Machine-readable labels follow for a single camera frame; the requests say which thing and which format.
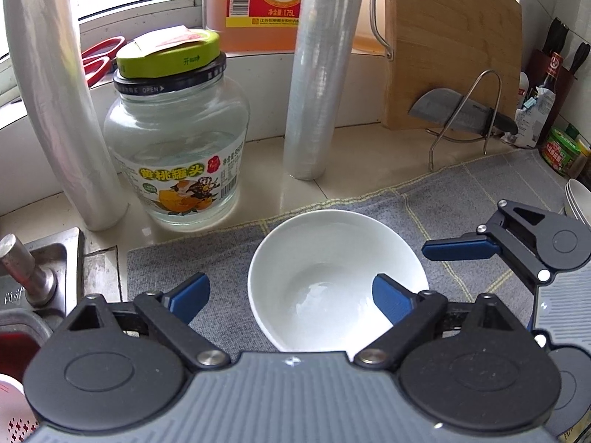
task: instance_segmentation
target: jar with yellow lid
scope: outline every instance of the jar with yellow lid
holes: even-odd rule
[[[232,208],[249,122],[242,89],[224,75],[218,36],[199,32],[194,44],[146,56],[122,48],[113,78],[119,97],[103,128],[146,211],[175,231],[211,226]],[[169,73],[184,62],[193,68]]]

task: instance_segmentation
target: wooden cutting board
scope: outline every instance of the wooden cutting board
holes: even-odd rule
[[[513,117],[521,72],[521,6],[515,0],[385,0],[387,62],[383,124],[425,128],[410,117],[420,96],[438,87],[461,94],[493,68],[502,78],[500,112]],[[493,107],[497,80],[487,75],[472,99]]]

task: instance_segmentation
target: window frame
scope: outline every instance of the window frame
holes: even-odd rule
[[[122,35],[130,41],[166,26],[202,25],[202,0],[142,0],[79,19],[82,50]],[[0,59],[0,106],[20,95],[9,55]]]

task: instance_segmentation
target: window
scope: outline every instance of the window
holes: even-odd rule
[[[199,26],[199,0],[71,0],[72,13],[81,22],[81,47],[123,35],[131,40],[164,26]],[[0,6],[0,105],[18,95],[8,58],[4,12]]]

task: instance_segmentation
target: cleaver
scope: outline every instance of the cleaver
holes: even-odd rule
[[[410,109],[409,115],[443,126],[460,104],[462,98],[462,94],[450,88],[435,88],[435,90],[425,93],[416,101]],[[486,130],[493,113],[494,109],[468,99],[462,111],[453,120],[451,129],[486,136]],[[518,133],[515,121],[500,113],[496,114],[493,126],[504,133]]]

